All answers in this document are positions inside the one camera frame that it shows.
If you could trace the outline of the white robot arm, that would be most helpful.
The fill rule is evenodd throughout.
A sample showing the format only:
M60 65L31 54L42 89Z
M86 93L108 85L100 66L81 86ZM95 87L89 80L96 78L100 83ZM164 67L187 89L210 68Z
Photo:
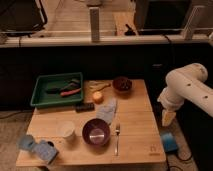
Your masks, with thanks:
M192 63L171 70L165 77L166 87L157 101L163 106L162 125L169 126L176 117L176 111L185 100L189 100L209 116L213 117L213 88L204 82L208 78L207 69L200 63Z

